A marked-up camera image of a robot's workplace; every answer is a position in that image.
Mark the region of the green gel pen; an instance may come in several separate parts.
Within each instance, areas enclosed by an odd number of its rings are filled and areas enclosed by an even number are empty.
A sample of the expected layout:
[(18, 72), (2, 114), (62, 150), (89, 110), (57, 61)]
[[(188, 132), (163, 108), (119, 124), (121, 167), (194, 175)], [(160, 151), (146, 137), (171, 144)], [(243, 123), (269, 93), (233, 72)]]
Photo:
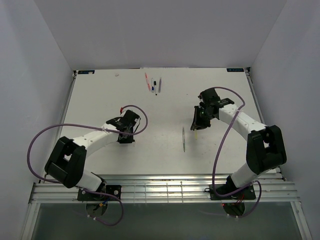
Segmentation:
[(186, 136), (185, 136), (185, 128), (184, 126), (182, 127), (182, 149), (183, 152), (186, 152)]

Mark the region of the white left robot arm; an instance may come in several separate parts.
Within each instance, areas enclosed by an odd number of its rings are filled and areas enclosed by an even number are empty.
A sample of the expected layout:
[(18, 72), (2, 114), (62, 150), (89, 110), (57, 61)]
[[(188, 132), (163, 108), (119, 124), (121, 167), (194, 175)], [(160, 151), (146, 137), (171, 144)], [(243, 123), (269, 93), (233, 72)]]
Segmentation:
[(106, 121), (102, 130), (75, 138), (59, 138), (44, 167), (45, 172), (68, 189), (84, 188), (95, 200), (102, 199), (106, 195), (103, 179), (85, 169), (86, 159), (108, 144), (134, 142), (134, 126), (140, 119), (138, 114), (126, 110), (124, 115)]

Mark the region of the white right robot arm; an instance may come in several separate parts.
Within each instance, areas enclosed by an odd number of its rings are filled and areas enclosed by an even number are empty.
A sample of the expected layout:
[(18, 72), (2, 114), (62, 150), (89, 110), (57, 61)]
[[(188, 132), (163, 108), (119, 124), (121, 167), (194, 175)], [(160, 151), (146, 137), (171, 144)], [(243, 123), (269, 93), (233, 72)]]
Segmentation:
[(287, 162), (287, 154), (281, 129), (276, 125), (267, 126), (242, 112), (245, 106), (237, 106), (230, 98), (220, 98), (217, 87), (202, 91), (199, 105), (194, 108), (192, 131), (204, 130), (217, 119), (228, 125), (223, 135), (227, 138), (234, 129), (246, 141), (245, 164), (229, 175), (225, 184), (213, 187), (213, 194), (220, 198), (237, 199), (261, 174)]

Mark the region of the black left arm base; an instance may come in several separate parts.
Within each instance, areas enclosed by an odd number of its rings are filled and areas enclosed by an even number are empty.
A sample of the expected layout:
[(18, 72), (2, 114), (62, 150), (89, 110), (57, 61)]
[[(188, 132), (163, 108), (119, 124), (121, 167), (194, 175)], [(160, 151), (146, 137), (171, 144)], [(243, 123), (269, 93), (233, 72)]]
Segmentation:
[(93, 202), (93, 201), (115, 201), (113, 197), (105, 196), (104, 194), (109, 194), (117, 199), (121, 199), (122, 186), (112, 185), (112, 184), (102, 184), (96, 191), (98, 194), (93, 194), (79, 189), (77, 194), (77, 200), (83, 202)]

